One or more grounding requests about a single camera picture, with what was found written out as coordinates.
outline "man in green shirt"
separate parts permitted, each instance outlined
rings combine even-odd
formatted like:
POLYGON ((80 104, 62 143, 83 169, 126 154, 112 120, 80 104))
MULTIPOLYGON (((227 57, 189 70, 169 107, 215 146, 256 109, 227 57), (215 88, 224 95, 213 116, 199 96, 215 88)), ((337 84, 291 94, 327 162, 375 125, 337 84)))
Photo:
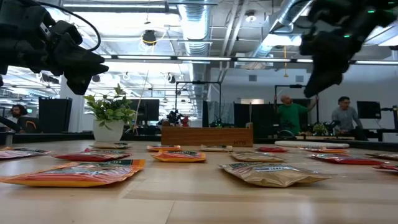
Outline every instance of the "man in green shirt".
POLYGON ((293 134, 297 135, 300 130, 300 114, 308 113, 318 102, 318 96, 316 96, 315 101, 311 102, 308 107, 298 105, 293 103, 293 100, 288 95, 283 95, 280 97, 283 105, 277 107, 276 101, 277 96, 274 100, 274 109, 280 117, 280 124, 284 130, 289 130, 293 134))

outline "white pot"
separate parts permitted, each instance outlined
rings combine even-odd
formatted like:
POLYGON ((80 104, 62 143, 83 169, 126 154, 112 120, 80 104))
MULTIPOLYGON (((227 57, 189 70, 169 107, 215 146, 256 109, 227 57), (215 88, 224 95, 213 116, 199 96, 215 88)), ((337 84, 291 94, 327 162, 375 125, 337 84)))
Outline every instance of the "white pot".
POLYGON ((111 121, 105 122, 105 124, 111 129, 109 130, 105 126, 100 127, 102 121, 94 120, 94 138, 95 141, 99 142, 119 142, 123 134, 124 121, 111 121))

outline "person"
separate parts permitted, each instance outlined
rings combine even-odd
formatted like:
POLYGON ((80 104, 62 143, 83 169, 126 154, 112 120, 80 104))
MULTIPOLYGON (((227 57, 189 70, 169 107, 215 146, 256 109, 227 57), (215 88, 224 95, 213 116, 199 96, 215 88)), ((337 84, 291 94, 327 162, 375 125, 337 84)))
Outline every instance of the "person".
POLYGON ((308 107, 293 103, 293 100, 288 95, 281 96, 280 100, 283 105, 277 107, 277 96, 275 96, 274 109, 280 116, 280 123, 283 129, 292 132, 294 135, 298 135, 301 132, 300 114, 311 111, 319 100, 318 96, 316 96, 315 101, 311 102, 308 107))
POLYGON ((363 125, 358 118, 356 110, 349 106, 350 100, 348 96, 342 96, 338 99, 339 107, 337 107, 331 114, 331 120, 337 121, 335 127, 335 134, 338 135, 352 135, 357 140, 367 140, 362 129, 363 125))
POLYGON ((21 116, 26 116, 27 115, 27 110, 22 105, 14 105, 11 108, 11 115, 12 115, 12 117, 8 117, 7 119, 12 121, 12 122, 14 122, 14 123, 17 123, 18 119, 21 116))

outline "black monitor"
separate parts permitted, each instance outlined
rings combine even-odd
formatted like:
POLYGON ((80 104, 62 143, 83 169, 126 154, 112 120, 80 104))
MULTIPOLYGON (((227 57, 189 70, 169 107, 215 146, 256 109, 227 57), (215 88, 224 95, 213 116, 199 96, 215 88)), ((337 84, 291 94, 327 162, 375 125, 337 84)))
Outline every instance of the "black monitor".
POLYGON ((381 119, 380 102, 357 101, 356 107, 361 119, 381 119))
MULTIPOLYGON (((131 100, 130 109, 137 110, 139 100, 131 100)), ((141 100, 138 109, 139 121, 158 121, 159 120, 160 100, 141 100)))

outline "robotic arm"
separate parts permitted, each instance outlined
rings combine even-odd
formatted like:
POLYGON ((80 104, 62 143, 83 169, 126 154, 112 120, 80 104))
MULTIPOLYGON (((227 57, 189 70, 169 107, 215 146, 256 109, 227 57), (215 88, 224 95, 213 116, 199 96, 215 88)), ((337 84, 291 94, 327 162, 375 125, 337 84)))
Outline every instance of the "robotic arm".
POLYGON ((310 32, 302 35, 299 47, 301 55, 311 55, 313 59, 313 71, 304 95, 309 98, 334 84, 339 85, 351 59, 373 29, 386 27, 396 20, 392 9, 397 5, 396 0, 314 0, 307 17, 312 26, 310 32), (317 32, 318 21, 336 29, 317 32))
MULTIPOLYGON (((91 77, 108 71, 105 59, 79 46, 83 42, 73 24, 55 22, 33 0, 0 0, 0 74, 8 66, 35 73, 48 70, 64 75, 77 95, 84 95, 91 77)), ((3 86, 0 75, 0 86, 3 86)))

